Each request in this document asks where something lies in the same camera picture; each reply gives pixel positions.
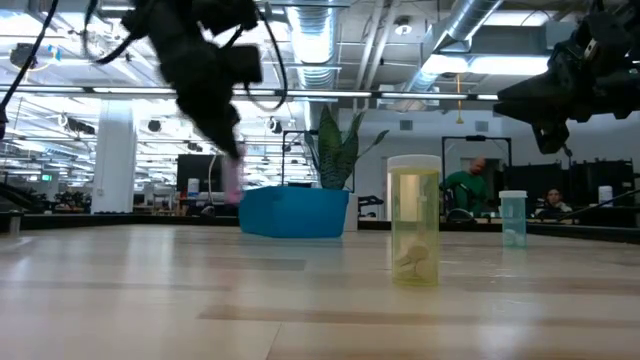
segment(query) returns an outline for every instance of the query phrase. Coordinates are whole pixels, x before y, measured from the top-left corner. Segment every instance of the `wooden surface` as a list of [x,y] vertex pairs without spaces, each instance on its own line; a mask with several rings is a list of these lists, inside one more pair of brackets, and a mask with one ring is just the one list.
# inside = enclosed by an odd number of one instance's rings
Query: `wooden surface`
[[441,285],[387,232],[120,226],[0,239],[0,359],[640,359],[640,247],[442,233]]

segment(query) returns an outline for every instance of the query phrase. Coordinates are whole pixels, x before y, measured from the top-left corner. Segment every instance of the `green shirt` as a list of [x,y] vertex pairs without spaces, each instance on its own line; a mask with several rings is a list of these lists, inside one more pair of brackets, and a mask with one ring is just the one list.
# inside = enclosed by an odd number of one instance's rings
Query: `green shirt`
[[[467,192],[455,187],[462,184],[471,192],[470,199]],[[485,201],[487,200],[487,184],[480,175],[473,175],[466,171],[458,171],[447,177],[446,188],[455,187],[456,207],[472,212],[474,216],[480,216]]]

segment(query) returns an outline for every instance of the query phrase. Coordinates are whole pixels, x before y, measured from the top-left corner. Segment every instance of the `container lid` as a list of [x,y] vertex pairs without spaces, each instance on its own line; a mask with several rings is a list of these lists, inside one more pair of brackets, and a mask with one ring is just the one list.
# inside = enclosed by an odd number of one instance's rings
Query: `container lid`
[[387,171],[397,168],[419,168],[442,171],[442,161],[435,155],[400,155],[387,159]]
[[504,198],[526,198],[527,192],[524,190],[505,190],[500,191],[499,196],[501,199]]

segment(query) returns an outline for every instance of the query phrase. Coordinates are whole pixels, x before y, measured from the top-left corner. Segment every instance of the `blue tub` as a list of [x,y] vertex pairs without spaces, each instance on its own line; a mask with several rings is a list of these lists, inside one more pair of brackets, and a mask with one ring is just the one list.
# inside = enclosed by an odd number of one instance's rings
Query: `blue tub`
[[240,203],[245,233],[277,238],[339,237],[349,192],[299,187],[249,190]]

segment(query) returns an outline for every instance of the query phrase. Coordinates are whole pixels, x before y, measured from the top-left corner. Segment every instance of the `light blue container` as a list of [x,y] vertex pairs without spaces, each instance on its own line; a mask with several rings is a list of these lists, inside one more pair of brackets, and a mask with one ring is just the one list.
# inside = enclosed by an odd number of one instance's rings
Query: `light blue container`
[[526,191],[501,191],[502,246],[527,247]]
[[245,233],[277,238],[339,237],[349,192],[301,187],[249,190],[238,209]]

